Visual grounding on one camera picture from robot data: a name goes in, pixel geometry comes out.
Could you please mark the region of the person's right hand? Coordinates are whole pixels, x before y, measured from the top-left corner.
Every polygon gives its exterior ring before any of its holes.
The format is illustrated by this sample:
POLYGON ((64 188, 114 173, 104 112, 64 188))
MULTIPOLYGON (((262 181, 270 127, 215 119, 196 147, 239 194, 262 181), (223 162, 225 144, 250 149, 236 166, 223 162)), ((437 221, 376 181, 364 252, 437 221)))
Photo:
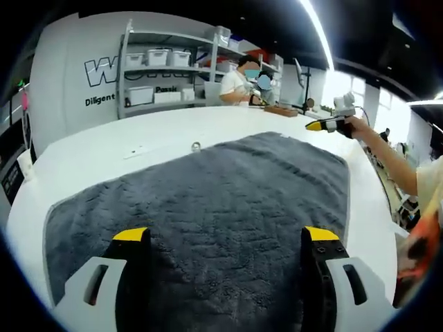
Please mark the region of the person's right hand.
POLYGON ((353 139, 357 139, 366 142, 367 138, 372 133, 372 129, 362 119, 350 116, 346 118, 346 123, 351 126, 351 136, 353 139))

